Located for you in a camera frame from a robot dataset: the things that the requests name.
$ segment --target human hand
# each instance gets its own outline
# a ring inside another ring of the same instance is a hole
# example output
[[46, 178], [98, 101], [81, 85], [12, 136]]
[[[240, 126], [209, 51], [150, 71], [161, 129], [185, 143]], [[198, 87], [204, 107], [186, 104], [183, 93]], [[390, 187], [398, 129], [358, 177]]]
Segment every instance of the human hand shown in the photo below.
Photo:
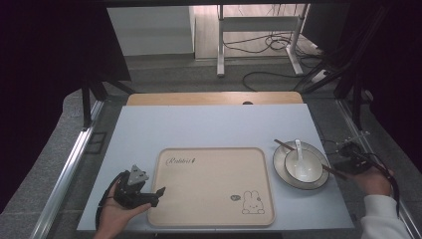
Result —
[[367, 195], [391, 195], [391, 184], [387, 178], [375, 167], [371, 167], [363, 173], [349, 175], [360, 189]]
[[126, 209], [120, 206], [120, 204], [112, 198], [117, 184], [118, 181], [110, 189], [105, 205], [103, 205], [103, 212], [100, 216], [100, 225], [94, 237], [95, 239], [115, 237], [124, 229], [131, 218], [151, 207], [150, 203], [140, 205], [133, 209]]

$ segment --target metal frame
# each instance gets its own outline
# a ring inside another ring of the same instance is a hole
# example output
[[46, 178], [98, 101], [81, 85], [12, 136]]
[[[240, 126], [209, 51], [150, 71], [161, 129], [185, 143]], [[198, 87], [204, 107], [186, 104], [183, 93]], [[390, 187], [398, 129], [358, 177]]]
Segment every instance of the metal frame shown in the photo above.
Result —
[[52, 193], [44, 207], [30, 238], [46, 238], [54, 219], [59, 212], [62, 202], [66, 196], [69, 185], [72, 182], [78, 164], [81, 161], [83, 151], [90, 140], [93, 133], [94, 126], [96, 125], [97, 118], [103, 107], [103, 102], [95, 102], [91, 115], [93, 116], [91, 125], [83, 129], [71, 151], [71, 154], [63, 167], [62, 173], [53, 188]]
[[218, 55], [217, 55], [217, 76], [224, 77], [224, 40], [225, 32], [266, 32], [266, 31], [293, 31], [292, 44], [286, 51], [291, 60], [293, 69], [297, 76], [303, 75], [301, 64], [296, 55], [296, 45], [299, 34], [304, 25], [305, 15], [309, 4], [305, 4], [300, 16], [282, 17], [224, 17], [224, 5], [219, 5], [218, 14]]
[[[348, 128], [353, 133], [353, 135], [354, 136], [362, 135], [361, 130], [358, 129], [358, 127], [353, 122], [353, 119], [350, 117], [351, 111], [347, 103], [345, 102], [345, 100], [336, 100], [336, 102], [344, 120], [347, 123]], [[365, 137], [361, 137], [359, 139], [359, 142], [366, 152], [374, 153], [372, 147], [370, 146], [368, 140]], [[406, 226], [407, 231], [409, 232], [409, 235], [413, 239], [422, 239], [422, 235], [419, 231], [419, 228], [417, 228], [417, 225], [415, 224], [414, 219], [412, 215], [410, 214], [409, 209], [407, 208], [406, 204], [402, 200], [400, 200], [398, 203], [399, 203], [399, 208], [400, 208], [399, 217], [401, 221], [403, 221], [404, 225]]]

